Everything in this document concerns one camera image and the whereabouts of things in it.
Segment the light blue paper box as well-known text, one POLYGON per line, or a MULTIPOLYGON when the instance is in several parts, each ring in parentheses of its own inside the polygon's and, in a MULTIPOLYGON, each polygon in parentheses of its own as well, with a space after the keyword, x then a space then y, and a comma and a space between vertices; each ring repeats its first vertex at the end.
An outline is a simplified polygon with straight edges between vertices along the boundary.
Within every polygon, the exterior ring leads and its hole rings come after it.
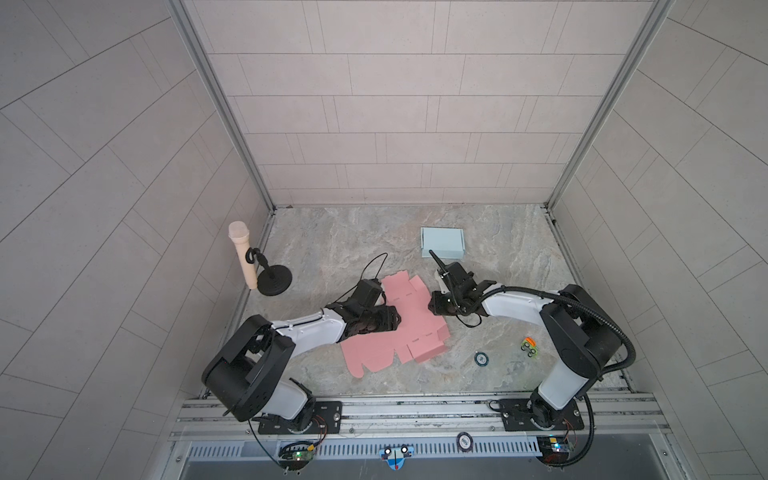
POLYGON ((434 252, 441 259, 464 258, 466 246, 462 229, 422 227, 420 240, 423 258, 430 258, 430 252, 434 252))

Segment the pink paper box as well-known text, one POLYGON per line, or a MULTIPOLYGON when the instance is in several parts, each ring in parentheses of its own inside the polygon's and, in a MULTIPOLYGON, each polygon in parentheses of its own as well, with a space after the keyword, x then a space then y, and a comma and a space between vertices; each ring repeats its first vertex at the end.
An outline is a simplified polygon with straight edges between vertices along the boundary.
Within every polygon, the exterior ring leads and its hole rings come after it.
POLYGON ((448 325, 429 311, 431 295, 422 279, 400 271, 385 277, 382 284, 387 304, 396 308, 401 322, 394 331, 357 335, 340 343, 347 369, 355 378, 381 371, 395 358, 401 363, 423 363, 448 350, 448 325))

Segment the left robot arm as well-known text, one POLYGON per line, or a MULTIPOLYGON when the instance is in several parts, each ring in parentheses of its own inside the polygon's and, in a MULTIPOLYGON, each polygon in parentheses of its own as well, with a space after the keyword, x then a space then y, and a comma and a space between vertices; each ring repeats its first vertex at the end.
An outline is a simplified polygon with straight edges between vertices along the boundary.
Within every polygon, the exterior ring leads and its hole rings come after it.
POLYGON ((386 304, 378 280, 360 280, 350 296, 319 312, 270 322, 247 318, 203 370, 201 381, 240 422, 281 418, 293 431, 313 422, 316 399, 294 379, 283 378, 291 359, 354 336, 397 330, 401 316, 386 304))

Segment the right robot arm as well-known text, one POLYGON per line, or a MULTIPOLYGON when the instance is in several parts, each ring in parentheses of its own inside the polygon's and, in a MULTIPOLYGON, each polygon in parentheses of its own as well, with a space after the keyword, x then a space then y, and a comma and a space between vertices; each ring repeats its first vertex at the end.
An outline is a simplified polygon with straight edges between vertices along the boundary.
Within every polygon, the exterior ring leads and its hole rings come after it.
POLYGON ((636 360, 629 337, 578 285, 549 292, 494 281, 478 283, 460 263, 434 260, 440 289, 431 293, 428 309, 433 314, 459 319, 499 317, 546 329, 559 360, 523 409, 525 429, 564 425, 566 416, 576 410, 576 401, 585 400, 596 382, 636 360))

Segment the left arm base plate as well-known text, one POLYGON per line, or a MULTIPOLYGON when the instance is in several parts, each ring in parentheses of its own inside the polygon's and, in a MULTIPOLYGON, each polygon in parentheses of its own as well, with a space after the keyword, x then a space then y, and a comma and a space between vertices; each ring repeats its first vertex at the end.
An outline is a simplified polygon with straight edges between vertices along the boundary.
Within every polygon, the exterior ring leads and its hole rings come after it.
POLYGON ((338 434, 342 413, 341 401, 316 401, 312 411, 305 407, 294 420, 273 414, 258 417, 257 431, 259 435, 338 434))

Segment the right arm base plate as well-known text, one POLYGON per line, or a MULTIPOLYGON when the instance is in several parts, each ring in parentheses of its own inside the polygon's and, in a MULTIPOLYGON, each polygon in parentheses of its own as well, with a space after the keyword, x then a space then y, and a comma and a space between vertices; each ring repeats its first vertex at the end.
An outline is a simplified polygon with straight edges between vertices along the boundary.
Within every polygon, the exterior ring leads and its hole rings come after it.
POLYGON ((501 415, 504 429, 517 431, 584 430, 586 414, 575 399, 557 410, 540 399, 500 399, 494 409, 501 415))

